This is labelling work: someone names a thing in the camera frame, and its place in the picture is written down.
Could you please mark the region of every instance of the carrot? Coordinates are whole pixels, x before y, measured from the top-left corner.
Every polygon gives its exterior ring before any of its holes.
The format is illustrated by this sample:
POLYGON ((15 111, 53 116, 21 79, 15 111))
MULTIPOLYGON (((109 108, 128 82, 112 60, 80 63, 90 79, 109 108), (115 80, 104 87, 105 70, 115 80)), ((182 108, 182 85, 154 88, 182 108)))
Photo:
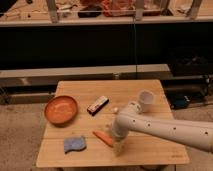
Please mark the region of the carrot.
POLYGON ((101 139, 105 144, 107 144, 110 147, 113 147, 113 139, 107 135, 105 132, 102 131, 93 131, 92 132, 96 137, 101 139))

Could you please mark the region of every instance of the floor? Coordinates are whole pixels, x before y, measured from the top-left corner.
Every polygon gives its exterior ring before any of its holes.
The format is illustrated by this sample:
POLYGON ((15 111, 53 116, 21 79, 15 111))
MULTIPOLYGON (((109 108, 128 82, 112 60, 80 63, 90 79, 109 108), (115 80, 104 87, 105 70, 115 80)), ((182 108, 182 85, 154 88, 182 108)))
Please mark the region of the floor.
MULTIPOLYGON (((0 170, 1 171, 54 171, 36 168, 35 162, 46 120, 43 116, 45 100, 0 105, 0 170)), ((213 122, 213 105, 173 110, 176 119, 213 122)), ((190 164, 168 166, 163 171, 212 171, 213 155, 187 147, 190 164)), ((65 168, 65 171, 125 170, 143 171, 140 167, 65 168)))

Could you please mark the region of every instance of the orange bowl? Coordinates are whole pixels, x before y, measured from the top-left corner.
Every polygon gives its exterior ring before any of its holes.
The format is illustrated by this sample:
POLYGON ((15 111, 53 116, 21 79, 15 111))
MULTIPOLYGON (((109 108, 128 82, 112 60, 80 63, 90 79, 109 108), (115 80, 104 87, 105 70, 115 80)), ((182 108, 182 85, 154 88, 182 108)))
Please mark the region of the orange bowl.
POLYGON ((70 96, 51 99, 44 110, 46 119, 54 125, 62 125, 72 120, 78 112, 77 102, 70 96))

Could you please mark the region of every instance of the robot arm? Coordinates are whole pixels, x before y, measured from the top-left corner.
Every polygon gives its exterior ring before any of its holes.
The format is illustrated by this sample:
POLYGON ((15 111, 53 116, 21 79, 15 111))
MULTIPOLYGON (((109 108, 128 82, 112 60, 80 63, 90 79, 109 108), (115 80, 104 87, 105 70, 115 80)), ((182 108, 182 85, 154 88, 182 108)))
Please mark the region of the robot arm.
POLYGON ((147 117, 139 114, 140 108, 137 102, 130 102, 118 113, 111 130, 115 139, 135 131, 213 153, 213 124, 147 117))

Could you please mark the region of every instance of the table top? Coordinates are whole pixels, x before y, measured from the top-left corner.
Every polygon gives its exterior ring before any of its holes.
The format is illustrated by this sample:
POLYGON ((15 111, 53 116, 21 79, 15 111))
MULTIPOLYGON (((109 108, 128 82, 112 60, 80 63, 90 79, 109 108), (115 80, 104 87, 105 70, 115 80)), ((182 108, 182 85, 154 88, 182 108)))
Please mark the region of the table top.
POLYGON ((124 107, 137 100, 141 90, 152 91, 156 103, 146 115, 171 118, 172 113, 158 80, 113 81, 62 81, 56 96, 68 95, 78 103, 77 117, 66 127, 57 128, 47 123, 37 158, 37 167, 89 167, 186 164, 189 158, 183 145, 147 134, 130 132, 125 140, 124 151, 116 156, 113 149, 93 135, 94 130, 106 130, 113 122, 113 108, 124 107), (106 96, 109 103, 94 117, 87 107, 98 97, 106 96), (63 141, 69 137, 86 137, 87 148, 81 152, 64 153, 63 141))

